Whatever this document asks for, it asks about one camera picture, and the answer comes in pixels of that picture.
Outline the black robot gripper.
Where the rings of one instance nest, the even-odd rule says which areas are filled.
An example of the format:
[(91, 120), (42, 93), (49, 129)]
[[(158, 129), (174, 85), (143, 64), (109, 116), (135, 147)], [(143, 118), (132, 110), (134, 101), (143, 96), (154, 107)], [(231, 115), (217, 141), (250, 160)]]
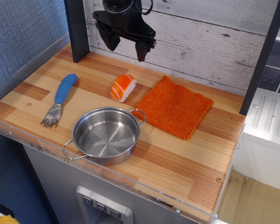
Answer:
[(96, 27), (107, 48), (114, 51), (123, 37), (135, 42), (139, 62), (144, 62), (150, 48), (156, 45), (156, 32), (147, 25), (142, 16), (148, 15), (154, 2), (147, 11), (143, 11), (140, 0), (104, 0), (103, 11), (94, 11)]

